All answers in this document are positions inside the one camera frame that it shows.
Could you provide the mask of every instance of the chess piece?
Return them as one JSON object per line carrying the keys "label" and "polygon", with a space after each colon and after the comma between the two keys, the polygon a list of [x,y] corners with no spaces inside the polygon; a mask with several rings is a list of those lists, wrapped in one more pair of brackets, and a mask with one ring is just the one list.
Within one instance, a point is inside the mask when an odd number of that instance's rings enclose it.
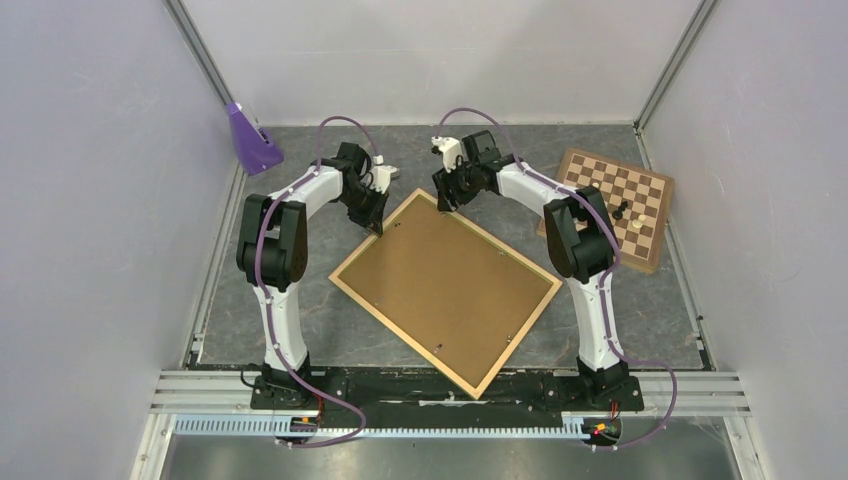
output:
{"label": "chess piece", "polygon": [[614,218],[615,220],[621,220],[622,218],[624,218],[624,210],[626,210],[626,209],[627,209],[627,200],[621,202],[621,205],[619,205],[618,208],[613,210],[612,218]]}

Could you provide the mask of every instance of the wooden board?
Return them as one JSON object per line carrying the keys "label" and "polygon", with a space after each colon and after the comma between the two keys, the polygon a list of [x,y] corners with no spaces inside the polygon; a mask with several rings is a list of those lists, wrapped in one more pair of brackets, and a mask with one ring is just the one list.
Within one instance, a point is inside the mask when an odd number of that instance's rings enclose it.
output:
{"label": "wooden board", "polygon": [[420,189],[330,280],[475,399],[562,285]]}
{"label": "wooden board", "polygon": [[[674,180],[665,175],[628,165],[594,153],[570,148],[565,152],[556,180],[572,187],[595,185],[607,204],[615,227],[621,262],[645,273],[654,273],[660,263],[665,223],[671,204]],[[612,212],[627,200],[620,220]],[[640,215],[644,220],[635,222]],[[536,230],[545,236],[545,222]]]}

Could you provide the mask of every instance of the purple object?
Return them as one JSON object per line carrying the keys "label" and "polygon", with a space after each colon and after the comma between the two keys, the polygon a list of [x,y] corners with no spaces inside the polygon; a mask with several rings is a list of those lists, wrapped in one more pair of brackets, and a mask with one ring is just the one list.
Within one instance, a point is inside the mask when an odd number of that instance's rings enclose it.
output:
{"label": "purple object", "polygon": [[227,105],[227,116],[230,118],[236,155],[248,175],[262,173],[283,163],[283,152],[274,144],[271,135],[264,128],[257,130],[244,116],[241,105],[235,102]]}

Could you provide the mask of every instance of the metal frame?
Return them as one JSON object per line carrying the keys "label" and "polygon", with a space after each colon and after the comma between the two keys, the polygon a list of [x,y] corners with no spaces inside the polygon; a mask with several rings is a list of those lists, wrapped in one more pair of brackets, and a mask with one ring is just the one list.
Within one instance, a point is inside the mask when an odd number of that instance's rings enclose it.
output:
{"label": "metal frame", "polygon": [[659,105],[660,100],[662,100],[662,97],[665,95],[665,92],[668,90],[668,87],[671,85],[674,77],[677,76],[680,66],[689,55],[689,50],[691,49],[692,44],[695,39],[698,38],[698,34],[701,33],[701,29],[710,18],[710,15],[712,15],[718,1],[719,0],[701,0],[701,3],[698,4],[695,14],[692,16],[692,19],[689,20],[689,25],[687,25],[686,30],[683,31],[683,36],[681,36],[680,41],[677,42],[677,46],[674,48],[671,58],[668,59],[668,63],[663,69],[663,72],[660,74],[657,84],[654,85],[654,89],[651,91],[651,94],[648,95],[648,101],[645,102],[645,106],[642,107],[642,111],[636,119],[634,126],[636,127],[637,132],[641,132],[645,128],[645,125],[647,125],[651,120],[651,116],[653,116],[656,111],[657,105]]}
{"label": "metal frame", "polygon": [[244,182],[246,179],[247,172],[237,163],[233,170],[233,177],[227,192],[227,202],[221,212],[218,232],[215,235],[215,244],[212,247],[212,256],[209,259],[209,268],[203,280],[203,290],[192,312],[191,318],[194,319],[194,325],[189,333],[189,338],[186,340],[186,352],[183,357],[184,365],[195,364],[203,354],[206,320],[209,318],[209,310],[212,308],[212,298],[214,298],[215,290],[218,287],[218,275],[221,274],[224,251],[232,234],[232,225],[238,212],[239,200],[244,191]]}
{"label": "metal frame", "polygon": [[[264,434],[271,436],[269,428],[280,427],[275,422],[285,422],[295,415],[312,416],[317,411],[277,410],[273,412],[252,410],[252,392],[246,389],[235,371],[163,371],[156,387],[149,412],[144,438],[133,467],[132,479],[160,477],[165,465],[165,455],[173,435],[192,434],[187,422],[208,422],[191,428],[199,433],[233,435],[221,425],[248,425],[253,431],[245,435]],[[245,372],[248,382],[257,372]],[[575,375],[572,371],[554,372],[558,376]],[[634,372],[639,378],[645,410],[622,412],[625,417],[655,418],[664,414],[671,400],[671,380],[665,372]],[[759,463],[754,448],[751,426],[751,411],[742,390],[739,377],[733,372],[678,372],[678,399],[674,417],[723,417],[731,437],[734,455],[742,472],[743,480],[765,480],[768,478]],[[475,431],[452,431],[447,429],[369,429],[365,437],[424,438],[466,436],[474,438],[574,438],[573,428],[578,419],[605,417],[599,412],[563,412],[563,429],[476,429]],[[323,432],[326,435],[337,431]]]}
{"label": "metal frame", "polygon": [[[651,159],[648,156],[648,151],[645,148],[645,141],[642,136],[642,132],[634,127],[634,133],[636,136],[636,144],[639,146],[639,154],[642,157],[642,165],[648,170],[654,170],[653,165],[651,164]],[[698,335],[698,338],[696,338],[695,341],[698,342],[698,349],[702,352],[704,365],[711,370],[715,370],[717,366],[715,359],[710,352],[711,343],[709,334],[707,333],[706,326],[704,325],[704,317],[700,313],[703,310],[701,309],[698,297],[695,295],[695,291],[692,289],[691,283],[689,282],[689,278],[691,278],[691,269],[689,268],[689,264],[686,262],[683,250],[679,247],[680,244],[677,239],[680,238],[680,235],[677,232],[677,224],[674,222],[674,214],[672,212],[669,212],[668,214],[667,225],[668,228],[665,230],[665,241],[666,245],[668,245],[668,251],[671,254],[671,263],[674,265],[674,271],[677,274],[677,282],[680,284],[680,291],[683,294],[683,303],[686,305],[686,313],[689,315],[689,321],[692,323],[692,330]]]}
{"label": "metal frame", "polygon": [[757,429],[750,418],[725,418],[724,425],[730,437],[730,446],[742,480],[767,480],[770,478],[757,453]]}
{"label": "metal frame", "polygon": [[212,56],[203,43],[203,38],[200,36],[200,32],[197,31],[197,27],[194,25],[194,21],[192,21],[191,15],[189,15],[182,0],[163,0],[163,3],[171,13],[174,23],[180,29],[180,33],[183,34],[183,38],[185,38],[189,49],[194,54],[194,58],[197,60],[200,69],[203,70],[209,83],[212,84],[215,93],[218,94],[218,98],[221,99],[224,105],[233,103],[233,96],[227,88],[221,72],[215,66],[215,61],[212,60]]}
{"label": "metal frame", "polygon": [[[645,401],[642,412],[622,412],[625,417],[662,416],[671,401],[671,380],[665,372],[634,372],[639,378]],[[164,371],[153,395],[151,414],[267,415],[251,410],[252,392],[246,389],[236,371]],[[258,372],[244,372],[252,382]],[[557,376],[576,375],[573,371],[554,372]],[[751,410],[739,377],[733,372],[677,372],[678,397],[675,417],[748,417]],[[317,415],[318,412],[274,411],[275,415]],[[570,416],[605,416],[598,412],[569,412]]]}

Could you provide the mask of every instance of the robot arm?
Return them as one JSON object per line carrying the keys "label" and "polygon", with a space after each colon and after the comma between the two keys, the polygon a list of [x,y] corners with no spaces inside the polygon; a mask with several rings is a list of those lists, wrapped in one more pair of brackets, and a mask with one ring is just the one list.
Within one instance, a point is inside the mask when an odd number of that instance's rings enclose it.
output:
{"label": "robot arm", "polygon": [[[594,187],[579,190],[545,178],[523,165],[512,155],[503,156],[492,134],[482,131],[462,139],[435,137],[432,152],[442,156],[444,167],[433,175],[438,190],[438,208],[452,211],[472,201],[481,190],[512,198],[544,217],[548,253],[551,262],[566,279],[574,298],[580,335],[578,370],[585,377],[592,397],[613,389],[629,377],[628,366],[613,352],[607,341],[600,289],[607,299],[606,309],[611,330],[610,340],[621,352],[610,300],[610,274],[601,287],[601,275],[613,264],[613,250],[595,218],[580,203],[562,190],[575,192],[585,199],[607,222],[612,224],[601,192]],[[585,224],[578,230],[577,223]]]}
{"label": "robot arm", "polygon": [[274,211],[269,225],[269,230],[279,227],[279,236],[266,237],[262,249],[262,281],[271,294],[277,345],[271,344],[266,310],[260,308],[266,340],[261,377],[266,385],[285,390],[284,397],[292,404],[298,404],[305,393],[291,382],[275,348],[279,348],[301,377],[308,378],[309,354],[301,333],[298,308],[299,280],[306,271],[308,259],[307,220],[327,203],[341,202],[347,206],[352,222],[382,235],[383,210],[391,182],[391,169],[382,163],[382,157],[372,160],[359,145],[342,143],[334,158],[322,160],[320,167],[312,165],[291,185],[268,196],[250,195],[245,200],[236,263],[253,285],[260,305],[264,305],[265,293],[257,286],[253,268],[259,229],[271,203],[284,192],[288,193],[286,200]]}

